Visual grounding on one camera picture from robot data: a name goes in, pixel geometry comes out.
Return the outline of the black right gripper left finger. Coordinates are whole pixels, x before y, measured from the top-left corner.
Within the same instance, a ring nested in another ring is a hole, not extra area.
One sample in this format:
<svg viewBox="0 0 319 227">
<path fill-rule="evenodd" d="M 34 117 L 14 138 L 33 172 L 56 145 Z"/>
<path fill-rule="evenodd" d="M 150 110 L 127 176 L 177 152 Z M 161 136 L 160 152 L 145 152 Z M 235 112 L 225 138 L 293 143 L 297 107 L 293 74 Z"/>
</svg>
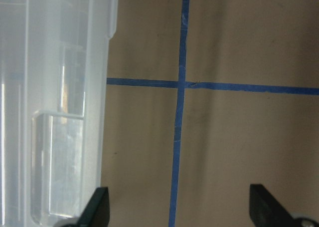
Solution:
<svg viewBox="0 0 319 227">
<path fill-rule="evenodd" d="M 108 187 L 98 187 L 81 216 L 57 223 L 58 227 L 107 227 L 110 222 Z"/>
</svg>

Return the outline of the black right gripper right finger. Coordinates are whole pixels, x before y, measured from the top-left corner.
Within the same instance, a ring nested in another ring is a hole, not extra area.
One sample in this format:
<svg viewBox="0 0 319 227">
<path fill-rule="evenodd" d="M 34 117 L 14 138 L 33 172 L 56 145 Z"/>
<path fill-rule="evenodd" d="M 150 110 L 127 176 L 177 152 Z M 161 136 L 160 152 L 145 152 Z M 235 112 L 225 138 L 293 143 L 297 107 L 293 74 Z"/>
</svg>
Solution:
<svg viewBox="0 0 319 227">
<path fill-rule="evenodd" d="M 311 218 L 292 216 L 262 184 L 250 185 L 249 217 L 256 227 L 317 227 L 319 225 Z"/>
</svg>

